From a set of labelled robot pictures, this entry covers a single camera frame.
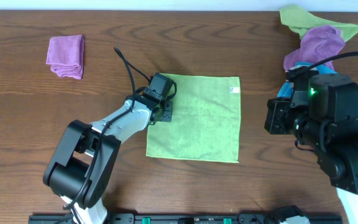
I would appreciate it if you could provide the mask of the green microfiber cloth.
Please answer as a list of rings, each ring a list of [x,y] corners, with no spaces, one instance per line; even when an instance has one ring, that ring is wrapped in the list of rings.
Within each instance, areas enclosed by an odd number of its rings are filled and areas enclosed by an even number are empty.
[[[170,122],[147,129],[148,157],[237,163],[241,130],[239,77],[169,74],[177,87]]]

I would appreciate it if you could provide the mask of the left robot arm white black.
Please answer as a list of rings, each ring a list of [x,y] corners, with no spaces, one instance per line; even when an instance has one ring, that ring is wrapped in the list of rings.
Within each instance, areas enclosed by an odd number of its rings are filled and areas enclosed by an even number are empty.
[[[65,201],[73,223],[105,223],[101,196],[109,182],[121,144],[158,121],[172,119],[173,96],[128,96],[109,116],[86,124],[72,121],[47,165],[43,182]]]

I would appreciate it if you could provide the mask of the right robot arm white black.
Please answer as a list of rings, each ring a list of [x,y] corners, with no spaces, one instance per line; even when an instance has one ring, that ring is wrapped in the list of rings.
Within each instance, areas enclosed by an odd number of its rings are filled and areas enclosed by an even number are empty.
[[[293,78],[290,97],[267,102],[264,128],[270,134],[292,134],[296,146],[307,146],[346,211],[358,223],[358,84],[338,73],[315,71]]]

